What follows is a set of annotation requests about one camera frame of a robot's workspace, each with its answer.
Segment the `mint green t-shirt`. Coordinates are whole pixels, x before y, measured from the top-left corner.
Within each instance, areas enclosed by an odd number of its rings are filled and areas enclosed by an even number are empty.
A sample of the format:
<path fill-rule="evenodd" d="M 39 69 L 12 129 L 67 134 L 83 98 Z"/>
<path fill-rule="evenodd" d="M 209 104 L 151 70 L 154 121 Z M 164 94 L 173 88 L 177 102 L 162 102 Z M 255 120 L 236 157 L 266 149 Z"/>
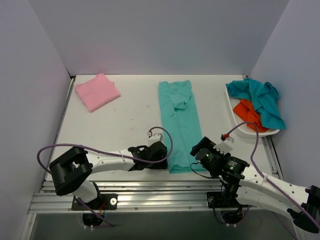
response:
<path fill-rule="evenodd" d="M 190 155 L 192 147 L 202 138 L 197 105 L 189 80 L 158 84 L 158 100 L 161 126 L 173 142 L 168 171 L 171 174 L 191 172 L 190 165 L 196 160 Z"/>

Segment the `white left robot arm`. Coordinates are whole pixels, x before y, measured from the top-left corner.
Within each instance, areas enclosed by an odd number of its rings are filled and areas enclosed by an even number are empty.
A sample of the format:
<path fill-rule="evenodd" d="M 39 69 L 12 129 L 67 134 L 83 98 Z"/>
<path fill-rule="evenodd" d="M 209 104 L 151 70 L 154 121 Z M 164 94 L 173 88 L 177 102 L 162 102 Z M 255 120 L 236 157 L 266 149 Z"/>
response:
<path fill-rule="evenodd" d="M 87 178 L 109 171 L 162 170 L 168 167 L 168 149 L 161 141 L 150 146 L 140 145 L 112 152 L 111 155 L 89 153 L 81 147 L 72 147 L 49 164 L 49 170 L 58 196 L 72 194 L 90 210 L 100 206 L 101 194 L 97 185 Z"/>

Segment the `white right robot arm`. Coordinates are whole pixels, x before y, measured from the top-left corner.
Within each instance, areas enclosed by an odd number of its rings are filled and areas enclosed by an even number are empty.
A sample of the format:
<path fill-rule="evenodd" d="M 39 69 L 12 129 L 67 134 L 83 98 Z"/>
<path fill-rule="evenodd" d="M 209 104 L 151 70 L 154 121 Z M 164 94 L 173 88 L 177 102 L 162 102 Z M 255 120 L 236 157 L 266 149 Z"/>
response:
<path fill-rule="evenodd" d="M 248 205 L 290 219 L 298 228 L 313 234 L 320 232 L 320 189 L 285 182 L 261 172 L 255 163 L 234 157 L 232 137 L 214 143 L 203 137 L 192 147 L 195 157 L 214 179 L 223 183 L 222 200 L 227 206 Z"/>

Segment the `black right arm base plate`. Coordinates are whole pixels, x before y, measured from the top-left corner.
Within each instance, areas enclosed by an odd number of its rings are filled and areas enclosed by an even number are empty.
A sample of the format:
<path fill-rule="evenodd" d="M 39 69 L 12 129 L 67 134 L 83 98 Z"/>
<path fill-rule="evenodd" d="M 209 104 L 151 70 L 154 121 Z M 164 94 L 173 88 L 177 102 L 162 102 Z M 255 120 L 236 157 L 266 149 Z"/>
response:
<path fill-rule="evenodd" d="M 218 191 L 206 193 L 207 206 L 213 208 L 246 208 L 249 205 L 240 204 L 236 199 L 227 201 L 223 198 L 222 193 Z"/>

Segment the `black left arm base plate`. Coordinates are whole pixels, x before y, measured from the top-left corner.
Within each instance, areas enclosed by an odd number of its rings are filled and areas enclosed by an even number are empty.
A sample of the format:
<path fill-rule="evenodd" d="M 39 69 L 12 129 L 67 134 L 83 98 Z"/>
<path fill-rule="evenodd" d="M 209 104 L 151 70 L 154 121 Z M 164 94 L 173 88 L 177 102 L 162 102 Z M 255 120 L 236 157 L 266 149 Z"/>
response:
<path fill-rule="evenodd" d="M 115 193 L 102 194 L 98 198 L 85 203 L 94 211 L 116 210 L 118 204 L 118 195 Z M 74 196 L 71 205 L 72 211 L 86 211 L 87 208 L 83 206 Z"/>

